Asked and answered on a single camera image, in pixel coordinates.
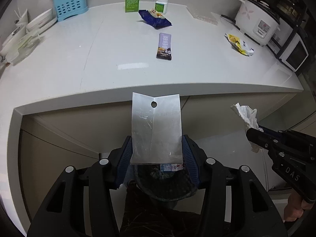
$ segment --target green label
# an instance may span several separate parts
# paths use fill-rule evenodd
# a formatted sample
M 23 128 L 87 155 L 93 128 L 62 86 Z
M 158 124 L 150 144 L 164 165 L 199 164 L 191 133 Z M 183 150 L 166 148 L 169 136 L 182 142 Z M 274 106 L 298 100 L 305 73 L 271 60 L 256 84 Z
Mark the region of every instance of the green label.
M 125 0 L 125 12 L 138 11 L 139 0 Z
M 155 10 L 158 12 L 163 12 L 163 8 L 165 7 L 164 4 L 156 3 Z

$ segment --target blue utensil holder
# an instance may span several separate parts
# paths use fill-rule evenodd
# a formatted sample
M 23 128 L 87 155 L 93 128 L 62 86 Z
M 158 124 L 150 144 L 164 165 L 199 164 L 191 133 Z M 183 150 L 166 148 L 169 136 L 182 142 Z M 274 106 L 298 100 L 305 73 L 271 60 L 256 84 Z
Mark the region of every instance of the blue utensil holder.
M 54 0 L 54 6 L 58 21 L 85 13 L 88 10 L 87 0 Z

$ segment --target microwave window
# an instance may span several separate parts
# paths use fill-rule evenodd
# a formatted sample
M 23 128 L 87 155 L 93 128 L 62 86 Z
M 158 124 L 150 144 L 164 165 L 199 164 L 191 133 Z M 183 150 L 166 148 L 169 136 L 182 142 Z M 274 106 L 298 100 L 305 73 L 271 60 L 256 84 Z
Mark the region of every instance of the microwave window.
M 307 53 L 302 45 L 302 42 L 298 42 L 294 50 L 286 59 L 286 62 L 288 62 L 294 69 L 297 69 L 301 65 L 301 63 L 304 61 L 306 56 L 307 56 Z

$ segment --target brown fabric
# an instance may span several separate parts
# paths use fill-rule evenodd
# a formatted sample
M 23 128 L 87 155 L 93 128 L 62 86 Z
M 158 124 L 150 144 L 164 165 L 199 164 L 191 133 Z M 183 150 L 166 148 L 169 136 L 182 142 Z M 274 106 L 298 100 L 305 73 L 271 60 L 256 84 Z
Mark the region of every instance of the brown fabric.
M 194 237 L 199 221 L 196 213 L 156 207 L 135 183 L 130 183 L 120 237 Z M 228 232 L 229 223 L 225 222 L 224 234 Z

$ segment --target purple snack bar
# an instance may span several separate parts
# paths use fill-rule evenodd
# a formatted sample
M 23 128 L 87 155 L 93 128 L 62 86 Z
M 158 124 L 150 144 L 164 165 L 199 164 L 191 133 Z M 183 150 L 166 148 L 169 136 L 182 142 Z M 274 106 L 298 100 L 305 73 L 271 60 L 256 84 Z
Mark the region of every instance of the purple snack bar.
M 160 33 L 157 58 L 171 60 L 171 35 Z

